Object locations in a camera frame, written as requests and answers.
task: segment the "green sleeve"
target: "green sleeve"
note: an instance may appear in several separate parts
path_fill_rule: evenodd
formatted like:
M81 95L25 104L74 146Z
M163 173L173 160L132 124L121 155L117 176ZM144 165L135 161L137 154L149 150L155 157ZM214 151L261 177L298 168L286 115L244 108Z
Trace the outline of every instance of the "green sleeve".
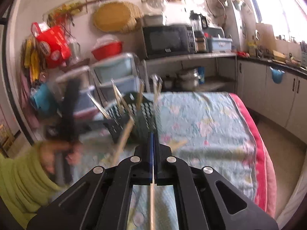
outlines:
M5 159L0 154L0 196L24 229L35 212L47 205L49 198L60 189L40 165L40 144L14 160Z

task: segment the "window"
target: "window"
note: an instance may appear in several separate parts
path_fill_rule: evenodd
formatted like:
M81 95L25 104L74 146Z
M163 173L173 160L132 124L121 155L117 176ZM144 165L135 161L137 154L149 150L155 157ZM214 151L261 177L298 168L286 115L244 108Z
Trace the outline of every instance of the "window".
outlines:
M258 21L272 24L275 36L294 37L297 42L307 41L306 15L295 0L252 0Z

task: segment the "microwave oven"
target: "microwave oven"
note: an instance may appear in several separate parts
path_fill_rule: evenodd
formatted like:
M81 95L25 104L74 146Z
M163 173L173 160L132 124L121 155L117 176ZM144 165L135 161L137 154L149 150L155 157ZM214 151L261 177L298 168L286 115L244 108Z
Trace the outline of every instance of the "microwave oven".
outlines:
M192 26L149 26L140 30L142 59L196 53Z

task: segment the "countertop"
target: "countertop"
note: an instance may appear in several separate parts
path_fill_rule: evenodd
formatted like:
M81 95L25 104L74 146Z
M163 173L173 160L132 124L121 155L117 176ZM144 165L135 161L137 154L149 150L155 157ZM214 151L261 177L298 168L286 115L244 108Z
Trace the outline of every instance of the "countertop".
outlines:
M283 71L291 73L293 75L297 75L298 77L301 77L303 79L307 79L307 70L303 70L300 67L293 67L293 66L288 66L286 64L279 64L279 63L276 63L276 62L273 62L271 60L264 59L264 58L262 58L262 59L254 58L254 57L243 58L243 57L238 56L238 61L240 61L240 60L251 61L251 62L267 65L267 66L270 66L274 69L283 70Z

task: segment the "cabinet door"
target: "cabinet door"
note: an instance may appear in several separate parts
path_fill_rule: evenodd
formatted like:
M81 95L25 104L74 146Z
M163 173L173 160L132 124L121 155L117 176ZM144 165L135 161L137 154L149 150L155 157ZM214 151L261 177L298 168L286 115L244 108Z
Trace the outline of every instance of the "cabinet door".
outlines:
M237 62L237 95L239 98L242 100L243 98L243 89L244 89L244 78L243 78L243 70L242 70L242 62L243 61L238 61Z
M307 80L298 78L295 98L286 129L307 143Z
M243 87L238 91L241 93L243 103L247 108L262 113L267 74L266 65L240 61L239 74L241 78L238 79L238 83L243 83Z
M281 83L274 83L272 71L267 67L263 115L284 128L290 115L296 83L297 76L288 72L283 74Z

